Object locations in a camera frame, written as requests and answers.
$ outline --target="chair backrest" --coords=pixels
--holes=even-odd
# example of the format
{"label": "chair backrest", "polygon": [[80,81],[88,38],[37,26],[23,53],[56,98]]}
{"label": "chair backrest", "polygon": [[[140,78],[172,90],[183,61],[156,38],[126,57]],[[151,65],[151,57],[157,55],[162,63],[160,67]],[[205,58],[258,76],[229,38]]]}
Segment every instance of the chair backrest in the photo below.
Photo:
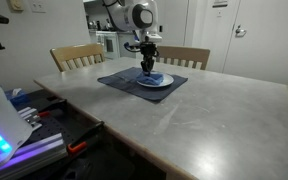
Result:
{"label": "chair backrest", "polygon": [[189,47],[173,47],[173,46],[158,46],[159,57],[157,62],[161,62],[161,58],[164,59],[164,63],[175,64],[177,61],[178,66],[182,66],[182,61],[185,62],[184,66],[189,67],[190,61],[192,61],[192,68],[196,68],[198,62],[201,63],[201,70],[205,70],[210,50],[189,48]]}
{"label": "chair backrest", "polygon": [[60,47],[51,49],[50,52],[61,72],[66,71],[65,67],[71,70],[105,61],[100,44]]}

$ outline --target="blue placemat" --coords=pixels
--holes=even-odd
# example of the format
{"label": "blue placemat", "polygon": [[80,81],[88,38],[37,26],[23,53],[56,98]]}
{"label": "blue placemat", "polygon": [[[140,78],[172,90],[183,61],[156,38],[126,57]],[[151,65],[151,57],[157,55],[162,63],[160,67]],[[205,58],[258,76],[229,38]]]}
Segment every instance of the blue placemat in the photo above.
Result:
{"label": "blue placemat", "polygon": [[97,80],[116,89],[155,102],[160,102],[187,81],[187,78],[171,75],[174,78],[174,82],[169,86],[159,88],[144,87],[136,82],[136,77],[141,73],[141,68],[132,67]]}

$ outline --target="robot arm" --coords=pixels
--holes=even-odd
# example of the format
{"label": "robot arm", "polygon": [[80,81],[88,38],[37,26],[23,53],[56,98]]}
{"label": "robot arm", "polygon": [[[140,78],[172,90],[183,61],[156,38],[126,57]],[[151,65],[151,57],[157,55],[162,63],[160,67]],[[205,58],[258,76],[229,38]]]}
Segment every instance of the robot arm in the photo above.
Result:
{"label": "robot arm", "polygon": [[157,5],[154,0],[140,0],[139,3],[126,0],[126,2],[130,5],[122,6],[119,0],[103,0],[103,5],[116,29],[133,32],[140,30],[140,44],[132,47],[139,48],[143,54],[141,66],[144,74],[149,76],[154,66],[153,57],[158,56],[154,43],[162,41],[157,34]]}

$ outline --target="gray table top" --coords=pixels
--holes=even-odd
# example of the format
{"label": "gray table top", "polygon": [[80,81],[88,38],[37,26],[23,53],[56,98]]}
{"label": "gray table top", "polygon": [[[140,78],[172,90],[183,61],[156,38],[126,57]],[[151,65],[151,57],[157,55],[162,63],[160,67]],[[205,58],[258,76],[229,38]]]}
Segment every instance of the gray table top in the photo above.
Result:
{"label": "gray table top", "polygon": [[287,86],[156,63],[155,70],[188,81],[153,104],[97,82],[130,67],[140,60],[35,82],[198,179],[288,179]]}

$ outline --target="wooden chair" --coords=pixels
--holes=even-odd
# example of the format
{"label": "wooden chair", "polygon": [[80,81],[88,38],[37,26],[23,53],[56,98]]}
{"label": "wooden chair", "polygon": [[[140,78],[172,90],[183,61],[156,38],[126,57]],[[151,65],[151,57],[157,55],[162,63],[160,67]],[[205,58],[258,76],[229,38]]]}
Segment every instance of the wooden chair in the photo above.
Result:
{"label": "wooden chair", "polygon": [[50,52],[61,72],[105,61],[100,44],[61,47],[51,49]]}
{"label": "wooden chair", "polygon": [[189,47],[172,47],[172,46],[158,46],[157,47],[160,56],[156,59],[156,62],[161,62],[161,58],[164,59],[165,64],[175,64],[177,61],[178,66],[184,65],[189,67],[192,64],[192,68],[196,69],[197,63],[201,63],[201,70],[205,70],[210,50],[198,49]]}

